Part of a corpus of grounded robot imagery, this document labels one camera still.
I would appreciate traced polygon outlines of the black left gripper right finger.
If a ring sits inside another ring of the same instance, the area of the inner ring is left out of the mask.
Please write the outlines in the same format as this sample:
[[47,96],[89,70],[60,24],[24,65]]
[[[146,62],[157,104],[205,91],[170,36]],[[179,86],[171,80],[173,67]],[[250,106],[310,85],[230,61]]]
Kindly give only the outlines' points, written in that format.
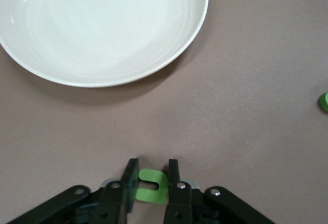
[[164,223],[273,223],[224,187],[201,192],[182,180],[178,160],[168,164],[169,203]]

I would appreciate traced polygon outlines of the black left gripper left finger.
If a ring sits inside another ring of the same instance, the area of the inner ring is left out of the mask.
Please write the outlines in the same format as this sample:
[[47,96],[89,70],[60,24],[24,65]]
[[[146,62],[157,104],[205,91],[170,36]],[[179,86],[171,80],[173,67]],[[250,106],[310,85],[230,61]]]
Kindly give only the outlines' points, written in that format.
[[107,179],[94,192],[76,185],[10,223],[126,223],[138,188],[139,160],[130,159],[121,178]]

